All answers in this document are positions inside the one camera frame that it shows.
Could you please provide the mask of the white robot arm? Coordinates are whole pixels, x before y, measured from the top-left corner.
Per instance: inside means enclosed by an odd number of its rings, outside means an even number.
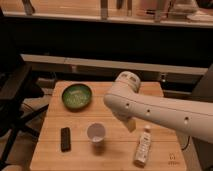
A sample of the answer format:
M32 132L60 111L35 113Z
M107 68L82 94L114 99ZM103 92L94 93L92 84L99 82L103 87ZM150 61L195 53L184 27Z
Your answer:
M139 94L140 85L136 74L124 71L104 95L118 120L136 117L213 144L213 103Z

